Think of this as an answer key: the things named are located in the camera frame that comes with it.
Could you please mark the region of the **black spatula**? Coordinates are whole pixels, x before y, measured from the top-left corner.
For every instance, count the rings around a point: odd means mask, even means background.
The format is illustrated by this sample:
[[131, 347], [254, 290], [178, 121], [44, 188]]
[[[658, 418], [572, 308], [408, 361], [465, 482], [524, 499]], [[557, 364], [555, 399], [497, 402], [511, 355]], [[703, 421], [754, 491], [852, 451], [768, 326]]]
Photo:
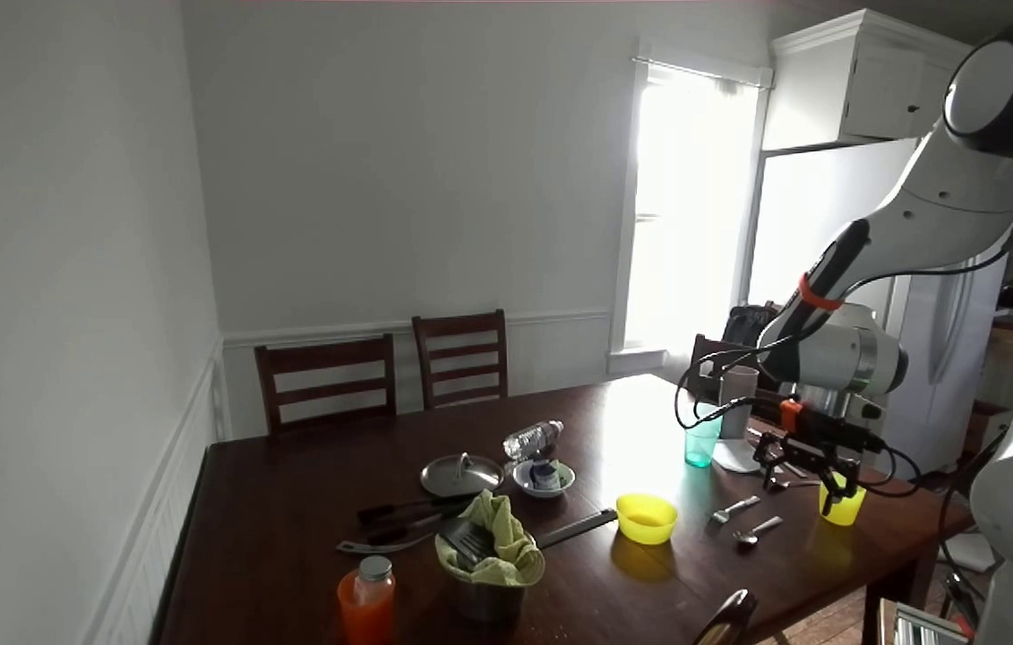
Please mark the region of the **black spatula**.
[[[579, 535], [583, 535], [585, 532], [595, 530], [617, 519], [618, 514], [616, 510], [604, 509], [579, 521], [546, 532], [546, 534], [540, 535], [538, 538], [533, 538], [528, 534], [524, 534], [523, 537], [529, 540], [532, 546], [537, 548], [558, 546], [558, 544], [566, 542], [566, 540], [576, 538]], [[438, 531], [437, 536], [445, 544], [453, 548], [453, 551], [457, 554], [459, 568], [465, 569], [465, 571], [473, 571], [475, 566], [482, 563], [482, 561], [495, 558], [498, 555], [497, 550], [495, 550], [494, 536], [490, 530], [475, 526], [473, 522], [465, 519], [452, 519], [444, 522], [441, 530]]]

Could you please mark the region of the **white wall cabinet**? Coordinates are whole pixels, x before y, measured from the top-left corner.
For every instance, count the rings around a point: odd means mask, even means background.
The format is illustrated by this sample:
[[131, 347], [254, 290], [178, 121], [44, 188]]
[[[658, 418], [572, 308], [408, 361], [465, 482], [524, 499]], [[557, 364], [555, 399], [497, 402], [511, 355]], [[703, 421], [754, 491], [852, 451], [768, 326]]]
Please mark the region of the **white wall cabinet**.
[[870, 9], [769, 42], [764, 151], [926, 135], [972, 49]]

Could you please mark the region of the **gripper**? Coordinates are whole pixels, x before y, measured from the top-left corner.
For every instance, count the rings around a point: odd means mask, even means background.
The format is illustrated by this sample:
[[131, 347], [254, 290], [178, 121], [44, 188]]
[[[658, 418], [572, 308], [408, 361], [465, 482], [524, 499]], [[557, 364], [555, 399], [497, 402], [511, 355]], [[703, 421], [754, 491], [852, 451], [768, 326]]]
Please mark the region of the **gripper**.
[[830, 495], [849, 497], [859, 485], [863, 457], [886, 450], [886, 441], [870, 429], [850, 424], [817, 409], [781, 409], [784, 437], [761, 433], [753, 458], [765, 474], [790, 470], [797, 480], [808, 477], [802, 467], [832, 467], [821, 480]]

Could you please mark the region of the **dark wooden chair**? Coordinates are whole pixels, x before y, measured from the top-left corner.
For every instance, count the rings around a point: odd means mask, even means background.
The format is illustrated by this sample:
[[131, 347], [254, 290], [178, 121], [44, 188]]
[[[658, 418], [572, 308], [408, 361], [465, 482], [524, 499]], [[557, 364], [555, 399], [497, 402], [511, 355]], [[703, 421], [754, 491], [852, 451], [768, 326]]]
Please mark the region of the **dark wooden chair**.
[[[293, 348], [256, 346], [253, 347], [253, 359], [259, 375], [266, 433], [269, 436], [329, 427], [342, 422], [391, 419], [397, 416], [395, 339], [390, 333], [363, 340], [322, 344], [322, 346]], [[281, 391], [278, 388], [278, 377], [282, 375], [378, 364], [382, 367], [381, 376], [309, 385], [293, 391]], [[282, 419], [284, 407], [378, 392], [383, 393], [383, 402], [380, 404], [314, 414], [302, 419], [288, 421]]]
[[[683, 388], [696, 400], [718, 404], [720, 389], [722, 389], [722, 368], [738, 358], [744, 350], [746, 350], [745, 346], [710, 340], [701, 334], [696, 335], [693, 348], [691, 348], [691, 370], [689, 376], [683, 379]], [[741, 362], [735, 364], [734, 367], [749, 367], [751, 370], [759, 372], [756, 396], [759, 396], [760, 399], [771, 400], [772, 404], [753, 404], [751, 416], [776, 425], [780, 417], [777, 401], [782, 399], [779, 392], [781, 383], [777, 383], [767, 373], [760, 370], [760, 364], [757, 362], [755, 355], [743, 357]]]
[[[497, 309], [460, 317], [413, 317], [411, 326], [424, 409], [510, 396], [505, 311]], [[437, 362], [473, 357], [493, 357], [494, 361], [441, 371], [435, 368]], [[440, 384], [490, 376], [495, 379], [493, 385], [474, 385], [441, 393], [436, 390]]]

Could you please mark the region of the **white refrigerator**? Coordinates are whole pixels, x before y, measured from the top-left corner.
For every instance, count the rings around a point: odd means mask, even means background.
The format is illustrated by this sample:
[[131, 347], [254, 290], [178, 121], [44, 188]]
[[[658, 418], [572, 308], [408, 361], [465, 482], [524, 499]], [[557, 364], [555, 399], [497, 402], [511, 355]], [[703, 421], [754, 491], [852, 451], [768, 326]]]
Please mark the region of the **white refrigerator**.
[[[851, 220], [886, 197], [918, 142], [858, 144], [765, 159], [746, 299], [783, 305]], [[960, 275], [905, 275], [850, 295], [910, 357], [905, 380], [880, 397], [883, 416], [871, 422], [890, 446], [912, 458], [903, 477], [952, 472], [970, 412], [1005, 262]]]

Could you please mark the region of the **small white bowl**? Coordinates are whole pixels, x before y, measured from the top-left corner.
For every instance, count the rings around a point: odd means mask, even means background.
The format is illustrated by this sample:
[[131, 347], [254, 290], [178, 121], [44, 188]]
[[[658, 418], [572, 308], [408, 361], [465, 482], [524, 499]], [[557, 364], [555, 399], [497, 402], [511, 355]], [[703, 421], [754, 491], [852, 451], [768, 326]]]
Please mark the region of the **small white bowl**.
[[511, 476], [514, 478], [515, 485], [517, 485], [519, 490], [521, 490], [524, 495], [531, 495], [531, 497], [537, 499], [555, 499], [561, 497], [561, 495], [566, 494], [567, 491], [571, 489], [572, 486], [574, 486], [577, 477], [575, 470], [567, 465], [562, 464], [562, 462], [554, 459], [556, 462], [558, 462], [558, 466], [560, 467], [560, 475], [563, 488], [558, 491], [553, 491], [552, 493], [544, 493], [544, 491], [536, 491], [534, 489], [531, 489], [529, 483], [529, 470], [530, 470], [530, 462], [532, 460], [534, 459], [519, 462], [519, 464], [515, 465], [513, 473], [511, 473]]

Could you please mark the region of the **clear water bottle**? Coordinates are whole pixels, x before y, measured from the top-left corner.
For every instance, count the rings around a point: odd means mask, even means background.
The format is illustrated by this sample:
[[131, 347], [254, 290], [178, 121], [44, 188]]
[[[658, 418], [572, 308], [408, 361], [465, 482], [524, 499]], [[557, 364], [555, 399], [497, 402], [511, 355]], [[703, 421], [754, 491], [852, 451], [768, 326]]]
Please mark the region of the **clear water bottle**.
[[522, 462], [540, 456], [550, 456], [564, 430], [560, 420], [537, 422], [506, 436], [502, 442], [506, 458]]

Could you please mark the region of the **yellow cup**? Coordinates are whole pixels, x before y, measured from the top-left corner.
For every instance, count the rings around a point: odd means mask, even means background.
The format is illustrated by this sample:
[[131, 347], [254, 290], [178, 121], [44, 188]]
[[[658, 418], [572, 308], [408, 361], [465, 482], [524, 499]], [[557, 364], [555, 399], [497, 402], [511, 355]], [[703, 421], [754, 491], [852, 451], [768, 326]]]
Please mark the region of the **yellow cup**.
[[863, 501], [866, 497], [866, 489], [863, 486], [856, 486], [853, 495], [837, 497], [830, 495], [825, 480], [821, 480], [819, 486], [819, 517], [826, 522], [839, 526], [850, 527], [855, 523], [859, 511], [862, 509]]

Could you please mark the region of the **silver spoon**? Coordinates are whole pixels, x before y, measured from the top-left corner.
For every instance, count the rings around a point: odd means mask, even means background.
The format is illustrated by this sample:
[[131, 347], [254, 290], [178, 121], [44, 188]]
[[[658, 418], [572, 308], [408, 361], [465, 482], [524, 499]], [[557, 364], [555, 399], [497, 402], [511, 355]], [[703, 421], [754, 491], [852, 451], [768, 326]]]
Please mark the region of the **silver spoon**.
[[739, 547], [752, 548], [756, 546], [757, 543], [760, 542], [760, 536], [763, 535], [765, 531], [775, 529], [776, 527], [779, 527], [782, 522], [784, 522], [784, 518], [782, 517], [768, 518], [765, 521], [761, 522], [760, 525], [752, 527], [751, 529], [736, 530], [735, 532], [733, 532], [733, 539], [735, 540], [736, 543], [738, 543]]

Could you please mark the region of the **white plate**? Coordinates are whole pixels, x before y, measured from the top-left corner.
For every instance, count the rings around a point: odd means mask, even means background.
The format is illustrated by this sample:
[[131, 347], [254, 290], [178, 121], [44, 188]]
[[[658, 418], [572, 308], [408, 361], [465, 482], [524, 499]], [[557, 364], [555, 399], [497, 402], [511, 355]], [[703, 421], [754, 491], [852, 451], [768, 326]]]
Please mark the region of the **white plate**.
[[720, 440], [715, 441], [714, 450], [712, 450], [712, 461], [727, 472], [757, 473], [761, 471], [761, 465], [753, 458], [755, 451], [756, 446], [743, 440], [743, 438], [732, 438], [732, 440], [720, 438]]

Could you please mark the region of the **green cloth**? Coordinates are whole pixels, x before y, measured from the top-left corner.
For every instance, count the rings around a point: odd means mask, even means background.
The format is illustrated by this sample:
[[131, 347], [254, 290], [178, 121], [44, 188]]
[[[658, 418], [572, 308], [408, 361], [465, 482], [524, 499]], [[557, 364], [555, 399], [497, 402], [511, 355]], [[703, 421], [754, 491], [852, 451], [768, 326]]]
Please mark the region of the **green cloth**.
[[449, 575], [461, 582], [518, 589], [532, 587], [542, 580], [545, 555], [530, 532], [514, 517], [506, 495], [483, 490], [459, 518], [490, 532], [490, 555], [473, 566], [463, 564], [456, 548], [438, 534], [434, 538], [435, 552], [438, 563]]

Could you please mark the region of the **window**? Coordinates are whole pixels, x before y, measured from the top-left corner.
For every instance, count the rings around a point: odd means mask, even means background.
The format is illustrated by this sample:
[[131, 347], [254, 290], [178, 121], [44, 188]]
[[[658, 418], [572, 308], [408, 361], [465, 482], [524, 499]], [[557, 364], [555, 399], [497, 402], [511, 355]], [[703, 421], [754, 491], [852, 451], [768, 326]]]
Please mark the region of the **window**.
[[772, 70], [639, 41], [607, 367], [689, 362], [743, 301]]

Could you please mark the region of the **silver fork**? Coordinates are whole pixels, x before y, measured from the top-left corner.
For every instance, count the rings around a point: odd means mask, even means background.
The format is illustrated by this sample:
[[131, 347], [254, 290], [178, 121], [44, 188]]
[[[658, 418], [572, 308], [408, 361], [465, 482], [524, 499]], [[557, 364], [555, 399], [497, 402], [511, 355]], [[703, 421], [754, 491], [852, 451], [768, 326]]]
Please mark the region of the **silver fork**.
[[743, 511], [751, 509], [751, 507], [756, 506], [757, 503], [761, 502], [759, 495], [749, 495], [749, 497], [741, 499], [741, 501], [735, 503], [730, 503], [723, 507], [723, 509], [718, 509], [709, 515], [708, 527], [714, 529], [714, 527], [724, 526], [730, 521], [735, 514], [739, 514]]

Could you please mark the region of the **orange juice bottle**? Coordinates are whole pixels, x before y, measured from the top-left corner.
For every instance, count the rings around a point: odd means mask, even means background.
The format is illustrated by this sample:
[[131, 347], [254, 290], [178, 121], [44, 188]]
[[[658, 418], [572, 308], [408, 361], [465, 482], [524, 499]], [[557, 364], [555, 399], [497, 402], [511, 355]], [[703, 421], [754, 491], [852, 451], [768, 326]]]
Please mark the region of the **orange juice bottle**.
[[391, 560], [370, 555], [339, 580], [339, 619], [347, 645], [394, 645], [396, 579]]

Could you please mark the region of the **teal plastic cup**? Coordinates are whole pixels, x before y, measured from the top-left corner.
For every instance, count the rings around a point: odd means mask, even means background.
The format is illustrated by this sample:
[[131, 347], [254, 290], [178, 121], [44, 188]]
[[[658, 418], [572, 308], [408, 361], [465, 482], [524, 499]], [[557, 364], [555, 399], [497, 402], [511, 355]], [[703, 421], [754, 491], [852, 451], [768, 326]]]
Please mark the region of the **teal plastic cup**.
[[694, 401], [682, 407], [683, 461], [692, 467], [707, 467], [712, 462], [720, 435], [723, 416], [708, 419], [717, 405], [706, 401]]

